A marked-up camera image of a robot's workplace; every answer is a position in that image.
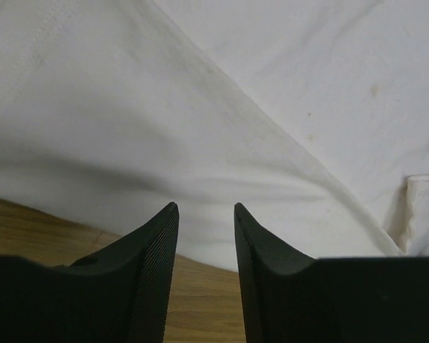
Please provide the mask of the white t shirt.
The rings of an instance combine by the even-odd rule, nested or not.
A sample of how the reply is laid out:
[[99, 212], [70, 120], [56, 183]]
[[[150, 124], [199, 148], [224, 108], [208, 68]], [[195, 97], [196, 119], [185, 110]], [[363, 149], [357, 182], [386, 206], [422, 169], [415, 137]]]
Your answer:
[[429, 1], [0, 1], [0, 198], [236, 269], [429, 255]]

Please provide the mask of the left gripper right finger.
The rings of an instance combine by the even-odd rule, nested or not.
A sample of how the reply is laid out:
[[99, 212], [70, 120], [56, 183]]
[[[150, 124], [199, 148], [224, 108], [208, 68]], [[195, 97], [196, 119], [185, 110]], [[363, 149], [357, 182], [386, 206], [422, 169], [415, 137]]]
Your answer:
[[234, 221], [248, 342], [429, 342], [429, 257], [314, 259]]

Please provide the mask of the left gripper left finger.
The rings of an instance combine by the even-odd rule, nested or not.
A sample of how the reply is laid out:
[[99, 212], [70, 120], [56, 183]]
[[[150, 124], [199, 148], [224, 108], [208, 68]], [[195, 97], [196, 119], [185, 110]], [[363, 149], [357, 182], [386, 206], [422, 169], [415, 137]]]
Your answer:
[[0, 255], [0, 342], [162, 342], [179, 211], [69, 266]]

